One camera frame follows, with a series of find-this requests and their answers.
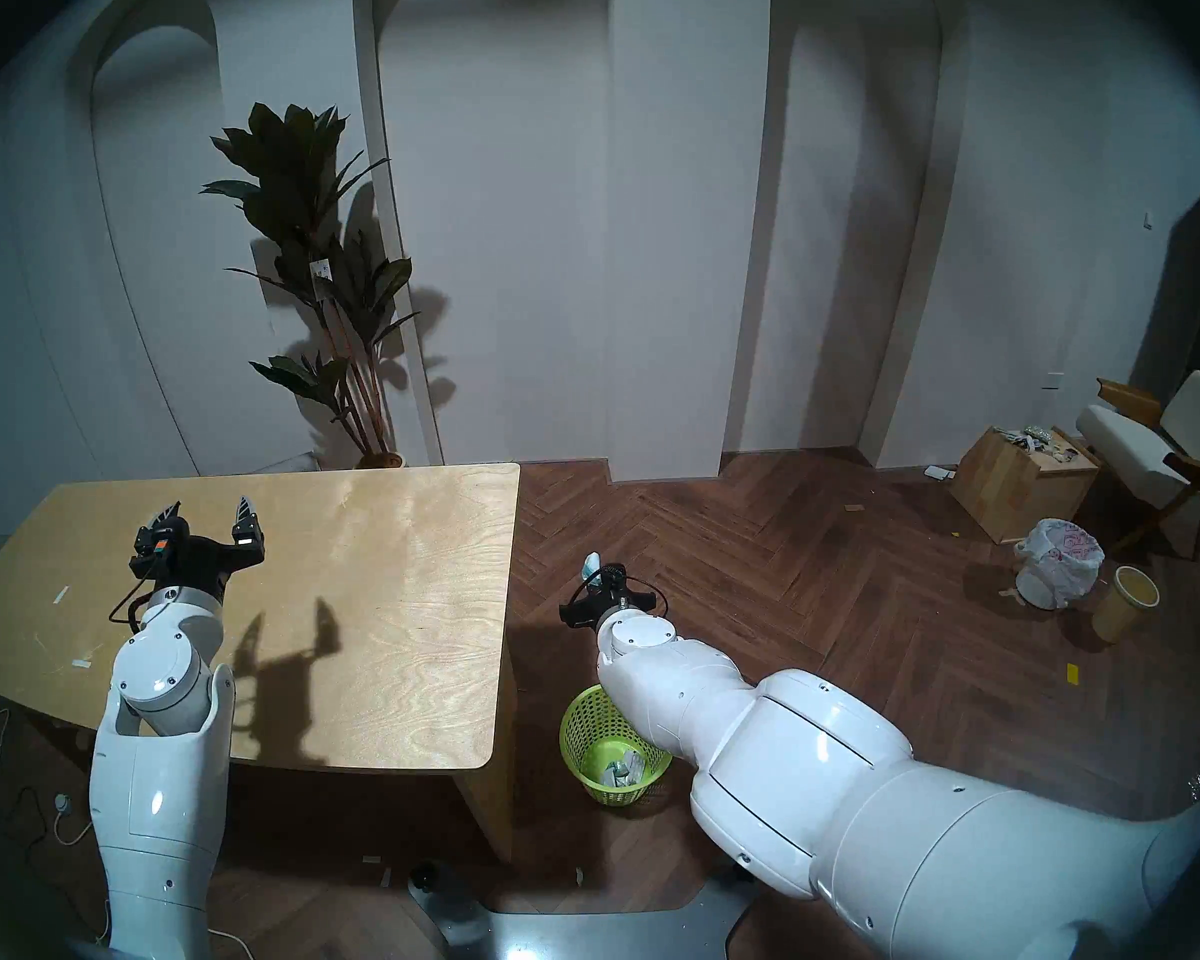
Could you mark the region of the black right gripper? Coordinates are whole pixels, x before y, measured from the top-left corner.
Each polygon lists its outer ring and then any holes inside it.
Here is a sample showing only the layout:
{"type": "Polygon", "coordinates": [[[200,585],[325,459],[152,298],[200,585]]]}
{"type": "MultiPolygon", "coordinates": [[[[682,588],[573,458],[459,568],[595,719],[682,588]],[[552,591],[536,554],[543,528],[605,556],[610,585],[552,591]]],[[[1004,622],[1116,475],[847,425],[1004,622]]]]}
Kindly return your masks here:
{"type": "Polygon", "coordinates": [[[600,590],[570,599],[559,605],[559,617],[571,629],[599,630],[607,614],[614,610],[650,613],[660,602],[656,592],[600,590]]]}

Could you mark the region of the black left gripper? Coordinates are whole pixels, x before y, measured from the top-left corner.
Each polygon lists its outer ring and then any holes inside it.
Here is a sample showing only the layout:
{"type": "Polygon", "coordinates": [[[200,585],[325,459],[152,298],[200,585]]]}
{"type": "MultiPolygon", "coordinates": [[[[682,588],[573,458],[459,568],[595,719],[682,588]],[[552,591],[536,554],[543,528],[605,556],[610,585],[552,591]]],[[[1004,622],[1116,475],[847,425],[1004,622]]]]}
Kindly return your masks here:
{"type": "Polygon", "coordinates": [[[264,534],[256,508],[248,496],[241,496],[232,526],[232,544],[220,544],[208,538],[173,538],[181,505],[179,500],[172,503],[138,528],[128,569],[137,580],[152,581],[157,593],[188,588],[223,599],[232,574],[265,560],[264,534]]]}

